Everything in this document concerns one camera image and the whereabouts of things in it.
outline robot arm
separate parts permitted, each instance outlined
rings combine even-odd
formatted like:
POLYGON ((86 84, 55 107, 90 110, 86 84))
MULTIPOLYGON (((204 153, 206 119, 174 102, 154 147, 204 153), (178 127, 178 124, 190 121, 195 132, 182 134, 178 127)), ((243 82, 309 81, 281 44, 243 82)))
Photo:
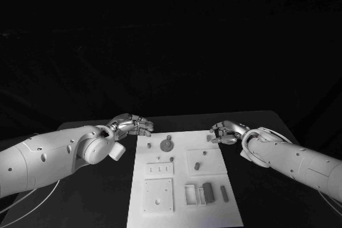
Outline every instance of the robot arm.
POLYGON ((273 168, 292 179, 342 202, 342 161, 291 143, 266 128, 250 130, 233 121, 218 123, 223 137, 213 143, 234 144, 242 140, 242 156, 257 165, 273 168))
POLYGON ((119 160, 128 134, 152 136, 154 123, 132 114, 107 126, 84 126, 38 135, 0 152, 0 198, 38 189, 97 164, 110 155, 119 160))

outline black background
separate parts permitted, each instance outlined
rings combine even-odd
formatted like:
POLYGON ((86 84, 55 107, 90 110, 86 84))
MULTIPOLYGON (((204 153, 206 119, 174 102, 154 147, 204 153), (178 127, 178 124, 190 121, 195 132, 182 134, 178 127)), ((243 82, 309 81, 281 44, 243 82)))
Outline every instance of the black background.
POLYGON ((0 0, 0 139, 122 113, 273 110, 299 143, 342 159, 341 10, 342 0, 0 0))

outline table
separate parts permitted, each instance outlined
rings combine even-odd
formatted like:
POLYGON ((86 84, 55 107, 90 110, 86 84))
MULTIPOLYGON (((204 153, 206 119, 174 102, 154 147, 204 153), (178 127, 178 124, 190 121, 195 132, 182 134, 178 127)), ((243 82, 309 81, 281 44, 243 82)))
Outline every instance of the table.
MULTIPOLYGON (((298 143, 273 111, 148 117, 155 133, 206 130, 233 120, 250 128, 260 126, 283 134, 298 143)), ((67 122, 58 130, 84 125, 106 125, 110 119, 67 122)), ((119 161, 109 156, 96 165, 84 166, 64 178, 41 207, 9 228, 125 228, 128 224, 130 189, 138 136, 120 143, 126 153, 119 161)), ((244 227, 342 227, 342 220, 317 190, 272 168, 263 168, 240 156, 242 143, 220 145, 244 227)), ((40 188, 11 209, 3 225, 22 217, 45 200, 57 183, 40 188)), ((19 194, 19 200, 29 191, 19 194)))

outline small cylinder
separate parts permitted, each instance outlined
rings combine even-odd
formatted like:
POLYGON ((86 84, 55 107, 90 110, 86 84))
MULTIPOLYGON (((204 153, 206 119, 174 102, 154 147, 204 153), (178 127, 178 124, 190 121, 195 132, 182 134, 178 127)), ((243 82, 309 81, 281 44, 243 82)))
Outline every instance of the small cylinder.
POLYGON ((227 189, 224 185, 221 186, 221 192, 223 192, 224 200, 226 202, 229 202, 227 189))
POLYGON ((197 164, 195 164, 195 170, 198 170, 200 169, 200 163, 197 162, 197 164))
POLYGON ((206 202, 211 203, 216 202, 214 191, 213 191, 213 184, 204 184, 204 192, 206 192, 206 202))

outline light switch plate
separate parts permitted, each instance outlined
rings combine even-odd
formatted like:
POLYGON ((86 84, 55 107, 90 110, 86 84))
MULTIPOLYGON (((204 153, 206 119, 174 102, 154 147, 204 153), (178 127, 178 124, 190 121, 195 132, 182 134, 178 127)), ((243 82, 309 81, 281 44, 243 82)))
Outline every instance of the light switch plate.
POLYGON ((174 176, 174 163, 151 163, 145 167, 146 176, 174 176))
POLYGON ((145 181, 143 214, 174 213, 172 179, 145 181))
POLYGON ((188 166, 191 176, 227 174, 221 149, 188 150, 188 166))

